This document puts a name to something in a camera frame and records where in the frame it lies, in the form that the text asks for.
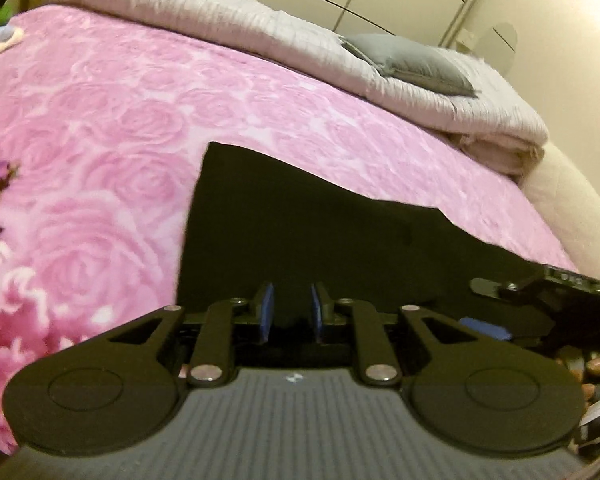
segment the pillow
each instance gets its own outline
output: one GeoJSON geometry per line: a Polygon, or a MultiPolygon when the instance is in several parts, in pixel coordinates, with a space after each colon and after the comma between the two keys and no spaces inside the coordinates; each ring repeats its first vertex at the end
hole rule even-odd
{"type": "Polygon", "coordinates": [[[395,77],[439,94],[475,97],[469,80],[435,47],[391,34],[355,34],[342,38],[342,46],[383,77],[395,77]]]}

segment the bed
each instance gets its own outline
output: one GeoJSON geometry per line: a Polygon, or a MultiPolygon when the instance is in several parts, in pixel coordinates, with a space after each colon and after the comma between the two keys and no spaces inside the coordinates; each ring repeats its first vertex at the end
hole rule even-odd
{"type": "MultiPolygon", "coordinates": [[[[174,298],[207,144],[439,208],[475,237],[575,269],[508,177],[445,137],[262,57],[71,6],[13,20],[0,55],[0,396],[17,370],[174,298]]],[[[0,449],[16,444],[0,408],[0,449]]]]}

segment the metal pin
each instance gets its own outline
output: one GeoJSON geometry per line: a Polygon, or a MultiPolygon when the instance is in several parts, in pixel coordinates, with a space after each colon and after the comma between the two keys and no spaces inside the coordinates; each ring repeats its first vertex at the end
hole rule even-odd
{"type": "Polygon", "coordinates": [[[371,365],[365,370],[365,375],[374,381],[390,381],[398,375],[398,370],[391,365],[371,365]]]}
{"type": "Polygon", "coordinates": [[[222,368],[216,365],[198,365],[191,369],[191,377],[198,381],[217,381],[222,377],[222,368]]]}

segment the gray ribbed surface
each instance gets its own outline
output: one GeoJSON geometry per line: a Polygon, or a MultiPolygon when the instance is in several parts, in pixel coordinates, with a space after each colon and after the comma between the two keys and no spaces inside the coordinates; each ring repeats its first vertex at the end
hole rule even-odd
{"type": "Polygon", "coordinates": [[[23,448],[0,480],[561,480],[579,467],[566,450],[468,455],[423,430],[395,392],[360,386],[347,370],[242,370],[190,394],[137,446],[97,458],[23,448]],[[295,373],[304,378],[290,382],[295,373]]]}

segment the black device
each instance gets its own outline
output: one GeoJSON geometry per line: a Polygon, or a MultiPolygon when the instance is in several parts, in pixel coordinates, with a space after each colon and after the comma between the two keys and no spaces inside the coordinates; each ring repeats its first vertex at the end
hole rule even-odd
{"type": "Polygon", "coordinates": [[[16,374],[3,408],[20,449],[0,480],[569,477],[585,465],[566,449],[584,402],[542,352],[590,342],[578,324],[600,336],[600,281],[543,266],[467,286],[555,327],[514,344],[322,283],[302,346],[270,344],[271,283],[206,312],[156,310],[16,374]]]}

